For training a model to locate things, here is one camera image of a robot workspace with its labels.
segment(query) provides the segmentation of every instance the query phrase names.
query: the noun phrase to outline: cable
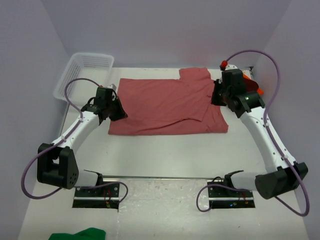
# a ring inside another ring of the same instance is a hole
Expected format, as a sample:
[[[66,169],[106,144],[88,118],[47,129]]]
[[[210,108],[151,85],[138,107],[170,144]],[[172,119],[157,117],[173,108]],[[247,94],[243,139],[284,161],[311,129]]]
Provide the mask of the cable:
[[[103,198],[104,198],[106,207],[108,207],[109,202],[107,201],[107,198],[106,198],[106,190],[104,190],[104,189],[103,189]]]
[[[94,83],[95,85],[97,85],[98,87],[100,87],[100,85],[98,83],[96,83],[95,81],[91,80],[91,79],[88,79],[88,78],[76,78],[76,79],[73,79],[71,80],[70,82],[67,83],[67,85],[65,86],[64,88],[64,96],[65,96],[65,99],[66,101],[72,106],[74,107],[79,113],[80,113],[80,119],[83,118],[83,113],[82,111],[80,110],[79,107],[77,107],[74,103],[72,103],[68,97],[68,93],[67,93],[67,90],[68,90],[68,87],[70,84],[72,84],[73,82],[75,81],[79,81],[79,80],[86,80],[86,81],[89,81],[91,83]],[[74,127],[70,130],[70,132],[68,132],[65,136],[64,136],[64,139],[67,139],[76,129],[77,127],[79,126],[79,124],[81,123],[81,120],[79,120],[75,125]],[[48,193],[46,195],[43,195],[43,196],[34,196],[32,194],[30,194],[27,189],[26,189],[26,176],[27,176],[27,173],[31,167],[31,165],[41,156],[43,156],[44,154],[46,154],[47,152],[51,151],[52,149],[56,148],[57,146],[59,146],[60,144],[62,144],[64,142],[64,140],[62,139],[61,141],[59,141],[58,143],[54,144],[53,146],[43,150],[42,152],[39,152],[36,156],[34,156],[31,161],[27,164],[27,166],[25,167],[25,169],[23,170],[23,173],[22,173],[22,176],[21,176],[21,190],[22,192],[24,193],[24,195],[26,195],[28,198],[30,199],[34,199],[34,200],[40,200],[40,199],[45,199],[45,198],[48,198],[50,196],[52,196],[53,194],[57,193],[58,191],[60,191],[62,188],[59,187],[57,188],[56,190],[52,191],[51,193]],[[114,182],[110,182],[110,183],[107,183],[107,184],[102,184],[102,185],[98,185],[98,186],[90,186],[90,187],[81,187],[81,188],[85,188],[85,189],[97,189],[97,188],[103,188],[103,187],[106,187],[106,186],[109,186],[109,185],[112,185],[112,184],[122,184],[124,185],[125,189],[126,189],[126,193],[124,195],[124,197],[121,199],[121,201],[119,201],[119,203],[121,203],[125,198],[126,196],[128,195],[128,186],[123,183],[123,182],[120,182],[120,181],[114,181]]]
[[[275,140],[268,124],[267,124],[267,114],[268,114],[268,111],[273,103],[273,101],[275,100],[277,94],[278,94],[278,91],[279,91],[279,88],[280,88],[280,82],[281,82],[281,75],[280,75],[280,70],[279,70],[279,67],[278,67],[278,64],[277,62],[275,61],[275,59],[270,56],[268,53],[264,52],[264,51],[260,51],[260,50],[254,50],[254,49],[248,49],[248,50],[243,50],[243,51],[239,51],[239,52],[236,52],[235,54],[231,55],[230,57],[228,57],[228,59],[226,61],[229,61],[230,59],[232,59],[233,57],[239,55],[239,54],[242,54],[242,53],[259,53],[259,54],[262,54],[266,57],[268,57],[272,63],[274,64],[275,66],[275,70],[276,70],[276,75],[277,75],[277,81],[276,81],[276,88],[275,88],[275,91],[270,99],[270,101],[268,102],[268,104],[266,105],[265,107],[265,110],[264,110],[264,113],[263,113],[263,122],[264,122],[264,125],[265,125],[265,128],[268,132],[268,135],[272,141],[272,143],[274,144],[275,148],[278,150],[278,152],[280,153],[281,157],[284,159],[285,163],[289,166],[289,168],[291,169],[291,171],[293,172],[293,174],[295,175],[296,179],[298,180],[301,188],[302,188],[302,192],[303,192],[303,195],[304,195],[304,199],[305,199],[305,211],[303,213],[301,212],[298,212],[296,211],[295,209],[293,209],[291,206],[289,206],[286,202],[284,202],[282,199],[280,199],[278,196],[275,196],[274,198],[277,199],[280,203],[282,203],[284,206],[286,206],[289,210],[291,210],[292,212],[294,212],[295,214],[301,216],[301,217],[305,217],[309,214],[310,212],[310,200],[309,200],[309,196],[308,196],[308,192],[307,192],[307,189],[306,189],[306,186],[305,184],[303,183],[301,177],[299,176],[299,174],[297,173],[297,171],[295,170],[295,168],[291,165],[291,163],[289,162],[289,160],[285,157],[285,154],[284,152],[282,151],[282,149],[280,148],[279,144],[277,143],[277,141]],[[199,211],[201,212],[207,212],[209,211],[211,208],[207,209],[207,210],[200,210],[199,208],[199,205],[198,205],[198,200],[199,200],[199,196],[200,196],[200,193],[205,189],[207,188],[207,186],[203,187],[199,193],[198,193],[198,196],[196,198],[196,206],[198,208]],[[222,185],[217,185],[215,187],[221,187],[221,188],[226,188],[225,186],[222,186]],[[235,188],[227,188],[229,190],[232,190],[232,191],[239,191],[239,189],[235,189]]]
[[[108,190],[108,194],[109,194],[109,202],[110,202],[110,200],[111,200],[111,192],[110,192],[110,190],[109,190],[109,188],[107,188],[107,190]]]
[[[214,182],[215,180],[220,179],[222,181],[222,177],[220,176],[216,176],[214,179],[212,179],[212,182]]]
[[[90,103],[91,103],[91,101],[92,101],[93,99],[95,99],[95,98],[96,98],[95,96],[90,97],[90,98],[89,98],[89,100],[88,100],[88,102],[87,102],[87,104],[90,104]]]
[[[246,193],[245,193],[245,192],[240,192],[239,198],[238,198],[237,202],[240,201],[241,196],[242,196],[242,198],[243,198],[244,201],[248,202],[248,201],[246,200]]]

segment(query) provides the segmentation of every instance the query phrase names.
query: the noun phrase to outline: pink shirt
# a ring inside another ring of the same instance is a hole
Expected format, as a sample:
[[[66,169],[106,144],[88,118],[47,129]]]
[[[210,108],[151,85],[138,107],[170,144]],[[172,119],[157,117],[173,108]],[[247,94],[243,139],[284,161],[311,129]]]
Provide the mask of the pink shirt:
[[[128,118],[111,122],[111,135],[226,133],[214,83],[206,68],[180,69],[180,79],[120,80],[118,96]]]

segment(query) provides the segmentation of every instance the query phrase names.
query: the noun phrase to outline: white enclosure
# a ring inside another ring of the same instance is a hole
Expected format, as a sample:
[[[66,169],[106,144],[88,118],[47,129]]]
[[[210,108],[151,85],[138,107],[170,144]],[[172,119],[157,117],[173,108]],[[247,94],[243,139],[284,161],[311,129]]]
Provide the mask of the white enclosure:
[[[60,132],[67,105],[53,91],[72,54],[109,54],[115,67],[213,69],[237,51],[257,49],[280,67],[282,85],[269,115],[292,155],[308,165],[311,211],[304,223],[316,239],[319,13],[318,0],[0,0],[0,238],[18,238],[29,205],[21,174],[38,146]],[[247,53],[232,63],[254,67],[267,101],[275,87],[269,60]],[[26,181],[30,190],[35,169]],[[296,196],[303,210],[300,188]]]

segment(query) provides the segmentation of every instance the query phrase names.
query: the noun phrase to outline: white floor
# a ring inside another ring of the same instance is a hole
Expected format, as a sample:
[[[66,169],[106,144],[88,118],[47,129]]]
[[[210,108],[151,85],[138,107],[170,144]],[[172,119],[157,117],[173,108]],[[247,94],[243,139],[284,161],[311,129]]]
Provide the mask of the white floor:
[[[210,70],[212,79],[219,70]],[[94,75],[82,76],[95,79]],[[114,68],[108,84],[120,78],[177,79],[178,69]],[[111,136],[105,121],[76,154],[79,168],[112,176],[212,178],[245,170],[264,172],[264,163],[252,137],[234,113],[221,108],[229,125],[226,134],[180,136]],[[78,114],[69,109],[64,129]],[[52,233],[76,233],[89,227],[107,232],[108,240],[121,239],[308,239],[303,219],[277,200],[254,192],[256,208],[199,212],[195,205],[204,180],[125,179],[128,197],[113,209],[73,209],[73,190],[62,190],[44,200],[31,200],[20,240],[48,239]],[[36,183],[33,193],[55,189]],[[281,196],[299,209],[294,192]],[[201,197],[208,207],[207,193]]]

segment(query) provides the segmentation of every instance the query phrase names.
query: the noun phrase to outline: green cloth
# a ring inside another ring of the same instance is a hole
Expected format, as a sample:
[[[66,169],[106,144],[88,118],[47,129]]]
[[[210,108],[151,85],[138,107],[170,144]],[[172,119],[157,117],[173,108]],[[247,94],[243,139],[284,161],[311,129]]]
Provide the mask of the green cloth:
[[[88,228],[76,234],[53,233],[49,240],[105,240],[106,232],[97,228]]]

